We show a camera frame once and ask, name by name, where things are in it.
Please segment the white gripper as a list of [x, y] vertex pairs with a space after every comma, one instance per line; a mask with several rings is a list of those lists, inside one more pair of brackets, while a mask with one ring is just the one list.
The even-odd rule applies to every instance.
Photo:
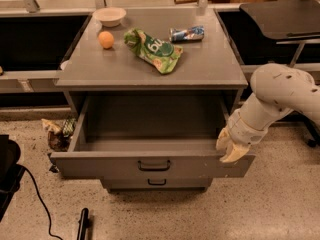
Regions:
[[267, 134], [268, 130], [256, 130], [249, 126], [236, 109], [227, 121], [216, 140], [216, 150], [224, 152], [220, 158], [222, 163], [233, 163], [246, 155], [251, 145], [258, 144]]

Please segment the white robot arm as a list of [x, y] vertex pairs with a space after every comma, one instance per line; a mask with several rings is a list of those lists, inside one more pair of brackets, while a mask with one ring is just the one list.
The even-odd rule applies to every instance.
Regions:
[[251, 95], [219, 133], [216, 150], [224, 151], [222, 163], [238, 161], [264, 138], [274, 122], [292, 111], [320, 124], [320, 88], [308, 72], [269, 63], [253, 72], [250, 86]]

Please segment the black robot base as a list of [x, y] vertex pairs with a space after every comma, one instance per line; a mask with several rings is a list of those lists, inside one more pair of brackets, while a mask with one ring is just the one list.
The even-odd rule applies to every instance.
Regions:
[[19, 145], [8, 135], [0, 135], [0, 222], [14, 194], [19, 190], [24, 169], [18, 165]]

